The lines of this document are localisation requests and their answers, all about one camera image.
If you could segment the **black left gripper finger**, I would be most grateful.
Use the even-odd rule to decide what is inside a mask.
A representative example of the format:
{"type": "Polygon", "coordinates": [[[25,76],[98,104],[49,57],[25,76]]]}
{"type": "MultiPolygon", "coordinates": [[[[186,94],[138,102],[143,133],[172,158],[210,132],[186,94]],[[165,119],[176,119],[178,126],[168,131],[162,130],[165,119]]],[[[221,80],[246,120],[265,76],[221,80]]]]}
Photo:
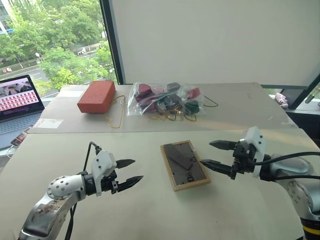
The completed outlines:
{"type": "Polygon", "coordinates": [[[120,159],[116,161],[116,168],[117,169],[122,169],[125,168],[133,163],[135,163],[136,161],[133,159],[120,159]]]}
{"type": "Polygon", "coordinates": [[[122,192],[124,190],[127,190],[131,187],[133,187],[135,184],[137,184],[144,176],[140,175],[140,176],[134,176],[131,178],[128,178],[125,182],[119,183],[117,185],[117,191],[118,192],[122,192]]]}

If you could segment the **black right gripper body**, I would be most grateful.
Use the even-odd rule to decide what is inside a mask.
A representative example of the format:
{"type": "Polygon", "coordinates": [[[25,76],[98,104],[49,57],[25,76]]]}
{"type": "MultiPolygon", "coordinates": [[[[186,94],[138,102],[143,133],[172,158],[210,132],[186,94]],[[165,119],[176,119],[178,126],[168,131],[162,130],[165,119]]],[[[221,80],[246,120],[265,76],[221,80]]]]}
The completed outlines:
{"type": "Polygon", "coordinates": [[[233,151],[233,164],[231,166],[230,178],[234,180],[237,173],[252,173],[254,171],[254,159],[257,149],[253,144],[245,144],[238,141],[233,151]]]}

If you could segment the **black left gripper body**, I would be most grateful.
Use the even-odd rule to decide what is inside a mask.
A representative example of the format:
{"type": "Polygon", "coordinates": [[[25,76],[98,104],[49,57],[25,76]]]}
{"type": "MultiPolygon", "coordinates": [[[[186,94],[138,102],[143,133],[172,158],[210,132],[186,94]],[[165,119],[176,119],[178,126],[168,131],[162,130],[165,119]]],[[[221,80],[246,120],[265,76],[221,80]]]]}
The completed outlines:
{"type": "Polygon", "coordinates": [[[118,191],[118,182],[116,181],[117,173],[113,170],[110,175],[104,176],[100,181],[101,191],[108,192],[111,194],[115,194],[118,191]]]}

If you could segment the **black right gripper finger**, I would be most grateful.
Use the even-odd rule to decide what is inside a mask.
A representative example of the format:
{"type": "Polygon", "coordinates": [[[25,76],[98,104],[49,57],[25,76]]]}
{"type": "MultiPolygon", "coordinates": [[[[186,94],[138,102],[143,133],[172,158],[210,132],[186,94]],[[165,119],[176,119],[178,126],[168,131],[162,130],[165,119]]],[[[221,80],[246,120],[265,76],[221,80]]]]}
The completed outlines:
{"type": "Polygon", "coordinates": [[[228,141],[228,140],[214,140],[209,143],[209,145],[217,149],[226,150],[226,151],[234,150],[236,147],[236,144],[237,143],[235,141],[228,141]]]}
{"type": "Polygon", "coordinates": [[[225,165],[220,163],[219,161],[214,161],[210,159],[204,159],[200,161],[206,168],[218,172],[227,176],[231,175],[232,167],[229,165],[225,165]]]}

